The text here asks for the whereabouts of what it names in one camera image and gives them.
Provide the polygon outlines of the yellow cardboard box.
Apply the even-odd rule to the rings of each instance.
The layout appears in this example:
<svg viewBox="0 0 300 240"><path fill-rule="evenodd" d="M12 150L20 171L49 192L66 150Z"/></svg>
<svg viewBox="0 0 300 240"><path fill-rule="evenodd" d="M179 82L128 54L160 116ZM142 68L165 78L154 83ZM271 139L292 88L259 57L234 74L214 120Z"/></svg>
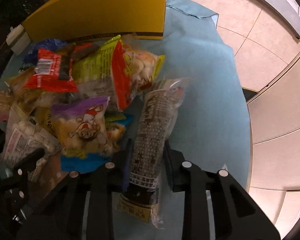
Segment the yellow cardboard box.
<svg viewBox="0 0 300 240"><path fill-rule="evenodd" d="M48 38L68 42L104 40L135 33L160 40L166 0L50 0L23 23L33 42Z"/></svg>

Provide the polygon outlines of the purple cartoon popcorn bag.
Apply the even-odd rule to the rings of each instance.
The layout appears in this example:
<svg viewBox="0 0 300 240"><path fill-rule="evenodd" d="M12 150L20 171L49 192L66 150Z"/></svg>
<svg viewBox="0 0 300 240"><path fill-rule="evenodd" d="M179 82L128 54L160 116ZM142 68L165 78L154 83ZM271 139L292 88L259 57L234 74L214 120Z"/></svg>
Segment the purple cartoon popcorn bag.
<svg viewBox="0 0 300 240"><path fill-rule="evenodd" d="M104 118L109 100L109 96L95 96L51 107L53 127L66 157L85 159L92 153L113 155L114 146L107 136Z"/></svg>

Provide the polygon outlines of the clear white-label snack bag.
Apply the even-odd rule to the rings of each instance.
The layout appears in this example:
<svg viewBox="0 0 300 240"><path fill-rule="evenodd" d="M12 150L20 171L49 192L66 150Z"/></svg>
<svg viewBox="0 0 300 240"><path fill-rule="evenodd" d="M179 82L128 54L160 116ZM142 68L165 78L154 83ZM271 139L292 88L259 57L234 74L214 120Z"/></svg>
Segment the clear white-label snack bag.
<svg viewBox="0 0 300 240"><path fill-rule="evenodd" d="M61 149L58 140L31 120L15 103L11 106L6 127L6 142L0 157L4 164L13 169L20 161L35 150L43 148L45 153L38 161L36 168L30 172L28 179L36 182L49 156Z"/></svg>

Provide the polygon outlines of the light blue printed tablecloth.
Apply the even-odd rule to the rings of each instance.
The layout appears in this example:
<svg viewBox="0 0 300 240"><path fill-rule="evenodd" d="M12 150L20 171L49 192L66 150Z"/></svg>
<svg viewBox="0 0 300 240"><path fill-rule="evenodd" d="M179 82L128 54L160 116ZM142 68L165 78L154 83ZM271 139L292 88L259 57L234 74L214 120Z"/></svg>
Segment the light blue printed tablecloth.
<svg viewBox="0 0 300 240"><path fill-rule="evenodd" d="M234 54L217 33L216 22L217 15L197 3L167 0L164 38L144 46L166 55L160 78L190 79L170 145L204 170L228 170L246 187L249 114Z"/></svg>

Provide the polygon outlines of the white lidded cup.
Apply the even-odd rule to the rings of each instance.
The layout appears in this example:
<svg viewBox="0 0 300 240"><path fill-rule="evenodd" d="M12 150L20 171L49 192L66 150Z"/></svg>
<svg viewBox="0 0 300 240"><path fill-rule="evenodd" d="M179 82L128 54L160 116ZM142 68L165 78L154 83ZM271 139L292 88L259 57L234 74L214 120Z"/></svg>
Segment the white lidded cup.
<svg viewBox="0 0 300 240"><path fill-rule="evenodd" d="M25 28L19 24L11 29L10 33L7 35L6 43L15 55L19 55L31 43L31 39Z"/></svg>

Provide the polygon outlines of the large red snack packet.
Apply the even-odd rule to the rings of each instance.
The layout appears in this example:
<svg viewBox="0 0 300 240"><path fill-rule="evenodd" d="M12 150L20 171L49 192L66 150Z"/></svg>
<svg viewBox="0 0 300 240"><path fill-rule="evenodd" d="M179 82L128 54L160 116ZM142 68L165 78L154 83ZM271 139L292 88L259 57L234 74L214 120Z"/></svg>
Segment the large red snack packet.
<svg viewBox="0 0 300 240"><path fill-rule="evenodd" d="M72 59L53 51L39 48L35 73L26 81L23 88L42 89L56 93L78 92L72 77Z"/></svg>

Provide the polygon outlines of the clear black-text snack tube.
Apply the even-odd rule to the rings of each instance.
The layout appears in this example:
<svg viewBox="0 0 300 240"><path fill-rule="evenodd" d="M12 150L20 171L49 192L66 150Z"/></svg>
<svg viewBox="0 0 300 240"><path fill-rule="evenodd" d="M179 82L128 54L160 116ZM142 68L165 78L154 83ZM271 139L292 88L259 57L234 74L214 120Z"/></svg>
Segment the clear black-text snack tube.
<svg viewBox="0 0 300 240"><path fill-rule="evenodd" d="M174 129L188 85L185 77L162 80L154 83L145 94L134 140L129 184L117 206L156 228L163 224L159 211L164 146Z"/></svg>

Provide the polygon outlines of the blue snack bag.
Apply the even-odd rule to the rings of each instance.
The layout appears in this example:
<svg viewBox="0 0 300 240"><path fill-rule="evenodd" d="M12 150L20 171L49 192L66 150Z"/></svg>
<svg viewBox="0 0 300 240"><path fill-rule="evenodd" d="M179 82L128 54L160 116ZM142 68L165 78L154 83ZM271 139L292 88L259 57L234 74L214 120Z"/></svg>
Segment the blue snack bag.
<svg viewBox="0 0 300 240"><path fill-rule="evenodd" d="M38 42L32 50L24 57L23 63L24 64L32 64L36 65L38 61L38 51L39 49L46 49L49 51L56 51L63 46L66 46L68 43L55 38L48 38L46 40Z"/></svg>

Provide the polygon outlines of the pink cracker packet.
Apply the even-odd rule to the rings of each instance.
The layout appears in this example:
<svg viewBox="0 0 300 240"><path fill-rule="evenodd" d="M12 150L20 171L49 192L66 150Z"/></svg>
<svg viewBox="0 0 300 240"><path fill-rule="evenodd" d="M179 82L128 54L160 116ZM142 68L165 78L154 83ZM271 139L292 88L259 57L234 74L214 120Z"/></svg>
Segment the pink cracker packet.
<svg viewBox="0 0 300 240"><path fill-rule="evenodd" d="M0 122L8 120L10 107L14 102L14 96L9 90L0 90Z"/></svg>

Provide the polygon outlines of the red yellow popcorn bag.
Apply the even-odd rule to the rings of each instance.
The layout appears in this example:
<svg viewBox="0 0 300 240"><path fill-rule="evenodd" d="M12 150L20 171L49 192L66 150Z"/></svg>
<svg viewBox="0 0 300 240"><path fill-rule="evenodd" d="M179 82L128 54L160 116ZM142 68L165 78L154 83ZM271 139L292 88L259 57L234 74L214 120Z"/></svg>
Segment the red yellow popcorn bag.
<svg viewBox="0 0 300 240"><path fill-rule="evenodd" d="M118 110L125 110L136 94L152 86L164 60L165 55L132 48L119 39L111 57L111 77Z"/></svg>

